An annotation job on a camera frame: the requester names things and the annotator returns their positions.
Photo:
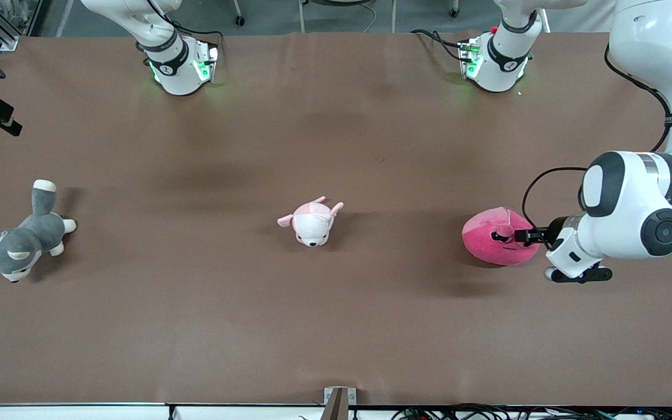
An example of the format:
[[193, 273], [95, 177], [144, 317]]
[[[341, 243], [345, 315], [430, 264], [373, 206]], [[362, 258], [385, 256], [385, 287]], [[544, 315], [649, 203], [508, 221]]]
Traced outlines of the grey metal table bracket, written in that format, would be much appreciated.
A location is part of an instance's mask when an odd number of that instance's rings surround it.
[[353, 420], [351, 410], [357, 401], [357, 388], [331, 386], [323, 389], [324, 410], [320, 420]]

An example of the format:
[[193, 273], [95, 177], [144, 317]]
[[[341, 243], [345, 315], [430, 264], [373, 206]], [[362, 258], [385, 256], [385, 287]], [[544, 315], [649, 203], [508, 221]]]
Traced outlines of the hot pink round plush toy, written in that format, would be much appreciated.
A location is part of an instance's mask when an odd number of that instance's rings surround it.
[[538, 252], [538, 243], [515, 241], [515, 231], [533, 228], [517, 212], [507, 207], [490, 208], [474, 215], [462, 229], [464, 247], [478, 260], [492, 265], [523, 265]]

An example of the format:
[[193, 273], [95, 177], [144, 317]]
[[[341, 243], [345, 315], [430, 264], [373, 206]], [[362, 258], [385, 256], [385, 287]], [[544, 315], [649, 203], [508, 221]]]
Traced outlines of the grey white husky plush toy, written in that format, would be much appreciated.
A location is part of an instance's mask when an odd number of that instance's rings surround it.
[[75, 220], [54, 212], [58, 188], [53, 181], [37, 179], [31, 191], [30, 215], [0, 232], [0, 274], [12, 284], [29, 276], [43, 255], [61, 255], [64, 236], [77, 229]]

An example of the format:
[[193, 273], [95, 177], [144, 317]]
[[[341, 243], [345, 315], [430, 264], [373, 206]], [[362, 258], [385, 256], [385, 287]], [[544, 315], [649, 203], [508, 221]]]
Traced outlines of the brown table cover sheet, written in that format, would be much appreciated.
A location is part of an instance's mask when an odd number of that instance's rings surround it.
[[[545, 34], [490, 94], [426, 37], [227, 37], [213, 85], [167, 94], [134, 41], [3, 53], [0, 232], [37, 179], [73, 219], [59, 256], [0, 274], [0, 403], [672, 406], [672, 255], [555, 284], [500, 268], [464, 223], [519, 210], [552, 167], [648, 151], [656, 99], [605, 34]], [[277, 219], [344, 207], [307, 247]]]

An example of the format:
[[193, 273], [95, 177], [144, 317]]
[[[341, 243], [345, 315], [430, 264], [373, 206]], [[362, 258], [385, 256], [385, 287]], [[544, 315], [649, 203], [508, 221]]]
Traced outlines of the pale pink white plush dog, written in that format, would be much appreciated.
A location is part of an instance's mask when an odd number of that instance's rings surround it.
[[319, 247], [328, 242], [334, 218], [344, 207], [343, 202], [333, 207], [325, 204], [325, 196], [304, 203], [293, 213], [277, 219], [280, 227], [290, 227], [295, 232], [297, 242], [307, 247]]

